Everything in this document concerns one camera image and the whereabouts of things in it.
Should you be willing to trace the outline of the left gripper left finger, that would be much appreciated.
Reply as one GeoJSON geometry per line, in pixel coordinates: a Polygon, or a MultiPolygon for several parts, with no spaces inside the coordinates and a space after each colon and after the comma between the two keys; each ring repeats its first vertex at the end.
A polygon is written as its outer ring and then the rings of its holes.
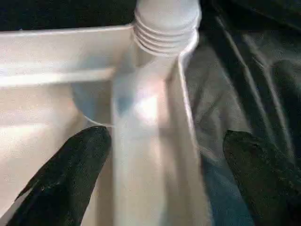
{"type": "Polygon", "coordinates": [[[70,137],[35,173],[4,215],[6,226],[79,226],[111,149],[106,126],[70,137]]]}

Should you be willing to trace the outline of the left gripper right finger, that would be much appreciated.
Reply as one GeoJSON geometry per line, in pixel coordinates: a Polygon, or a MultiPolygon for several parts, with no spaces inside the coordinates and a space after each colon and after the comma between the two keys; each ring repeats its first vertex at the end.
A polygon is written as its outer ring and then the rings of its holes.
{"type": "Polygon", "coordinates": [[[270,142],[227,130],[223,153],[257,226],[301,224],[301,170],[270,142]]]}

